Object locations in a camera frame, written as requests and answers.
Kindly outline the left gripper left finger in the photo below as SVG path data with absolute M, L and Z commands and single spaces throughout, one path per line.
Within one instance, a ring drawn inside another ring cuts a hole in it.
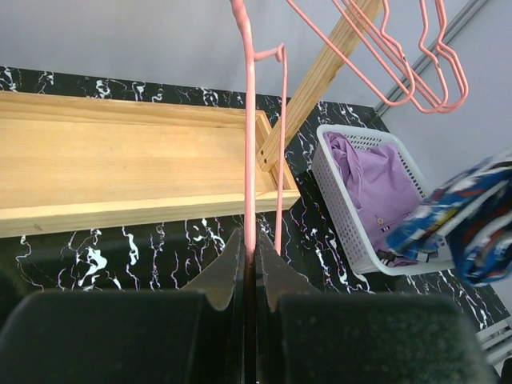
M 47 291 L 1 329 L 4 383 L 243 382 L 243 234 L 179 290 Z

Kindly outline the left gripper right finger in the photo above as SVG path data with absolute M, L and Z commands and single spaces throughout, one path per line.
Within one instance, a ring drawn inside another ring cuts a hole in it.
M 308 283 L 258 235 L 262 383 L 495 383 L 467 316 L 441 295 L 340 294 Z

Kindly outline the purple trousers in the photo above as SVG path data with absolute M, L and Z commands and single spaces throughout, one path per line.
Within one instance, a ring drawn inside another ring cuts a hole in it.
M 358 150 L 340 133 L 324 134 L 330 155 L 379 260 L 388 267 L 415 265 L 392 253 L 386 238 L 419 206 L 418 190 L 396 147 L 379 144 Z

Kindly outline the blue patterned trousers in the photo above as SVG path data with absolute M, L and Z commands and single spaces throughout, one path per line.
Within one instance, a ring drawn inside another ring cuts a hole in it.
M 460 278 L 484 286 L 511 274 L 511 150 L 440 185 L 386 238 L 398 256 L 418 259 L 446 243 Z

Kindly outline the pink hanger with purple trousers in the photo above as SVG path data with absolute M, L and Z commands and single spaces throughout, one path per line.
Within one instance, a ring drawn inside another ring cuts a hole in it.
M 290 21 L 285 34 L 288 51 L 288 95 L 293 97 L 308 69 L 319 54 L 324 42 L 301 19 L 301 17 L 285 1 L 284 15 Z M 297 1 L 297 6 L 324 33 L 329 34 L 336 22 L 342 17 L 331 1 Z M 412 62 L 418 56 L 416 48 L 420 29 L 414 24 L 421 20 L 417 1 L 391 1 L 390 16 L 386 32 L 395 39 L 404 51 L 406 58 Z M 383 94 L 387 94 L 395 81 L 381 67 L 378 60 L 368 48 L 360 42 L 350 55 L 352 63 L 369 79 Z M 375 107 L 381 99 L 367 84 L 362 81 L 348 66 L 343 66 L 333 82 L 321 96 L 328 102 L 341 102 Z

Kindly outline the pink hanger with blue trousers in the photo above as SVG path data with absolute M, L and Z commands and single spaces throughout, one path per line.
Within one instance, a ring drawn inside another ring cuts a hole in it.
M 282 64 L 282 113 L 281 118 L 286 119 L 286 96 L 288 65 L 286 48 L 280 44 L 273 49 L 257 52 L 254 50 L 250 18 L 246 11 L 244 1 L 232 0 L 230 2 L 235 21 L 237 23 L 243 42 L 246 64 L 246 136 L 245 136 L 245 187 L 244 187 L 244 241 L 246 245 L 246 260 L 254 260 L 256 247 L 256 137 L 255 137 L 255 63 L 270 57 Z

